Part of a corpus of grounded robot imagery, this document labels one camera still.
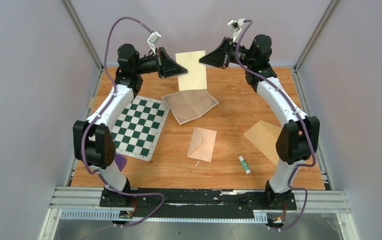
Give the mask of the tan kraft envelope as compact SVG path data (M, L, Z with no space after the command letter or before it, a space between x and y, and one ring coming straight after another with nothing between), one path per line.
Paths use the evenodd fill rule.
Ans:
M276 142L281 128L260 120L244 133L249 140L274 166L277 166L279 156L276 150Z

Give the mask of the pink paper envelope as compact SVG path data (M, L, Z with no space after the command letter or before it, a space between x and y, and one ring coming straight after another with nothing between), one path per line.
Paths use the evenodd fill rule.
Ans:
M188 158L211 162L217 132L205 128L195 127L192 133Z

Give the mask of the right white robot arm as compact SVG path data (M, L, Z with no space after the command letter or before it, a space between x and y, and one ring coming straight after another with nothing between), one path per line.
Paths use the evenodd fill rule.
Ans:
M279 120L282 127L276 141L279 161L266 183L264 195L266 206L276 209L283 204L284 194L293 190L299 169L316 164L320 121L302 111L286 93L269 63L271 54L272 40L267 35L255 36L249 48L225 37L199 62L220 69L226 69L230 63L243 67L247 84L267 102Z

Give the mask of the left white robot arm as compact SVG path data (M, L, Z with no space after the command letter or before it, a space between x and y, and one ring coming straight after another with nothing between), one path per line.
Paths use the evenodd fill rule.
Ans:
M111 130L128 104L138 95L143 84L143 74L158 73L161 79L183 75L187 68L173 60L165 48L140 56L132 44L125 43L117 50L118 69L112 80L112 89L102 105L86 120L73 125L74 156L86 170L97 174L104 187L113 192L113 200L125 207L131 203L132 193L125 189L128 179L122 174L116 160Z

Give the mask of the cream letter sheet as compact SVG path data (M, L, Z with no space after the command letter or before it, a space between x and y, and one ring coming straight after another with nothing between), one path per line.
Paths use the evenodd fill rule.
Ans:
M178 76L180 91L207 89L206 65L199 62L199 59L205 55L204 50L175 54L176 62L188 70L188 73Z

